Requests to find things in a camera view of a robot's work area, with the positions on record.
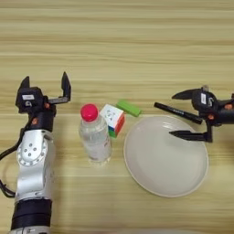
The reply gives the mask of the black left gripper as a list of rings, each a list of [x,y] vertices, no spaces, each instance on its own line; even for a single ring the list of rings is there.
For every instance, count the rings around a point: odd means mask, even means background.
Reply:
[[[18,88],[19,91],[25,91],[30,88],[29,77],[26,76],[22,81]],[[54,118],[57,113],[56,106],[54,104],[62,104],[67,103],[71,99],[71,86],[69,82],[69,77],[66,72],[63,72],[63,76],[61,79],[61,89],[63,91],[63,95],[59,96],[56,99],[50,99],[45,103],[42,110],[29,114],[29,118],[32,122],[29,124],[29,130],[47,130],[49,132],[53,131],[53,123]]]

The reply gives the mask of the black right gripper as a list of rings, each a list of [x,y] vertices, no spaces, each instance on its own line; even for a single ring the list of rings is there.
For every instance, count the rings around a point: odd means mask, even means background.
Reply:
[[[197,89],[183,90],[173,96],[175,100],[191,100]],[[209,98],[208,115],[206,127],[207,130],[203,133],[194,132],[190,126],[185,129],[176,129],[169,133],[174,137],[191,141],[191,142],[213,142],[212,126],[222,124],[234,124],[234,99],[220,101],[215,98]]]

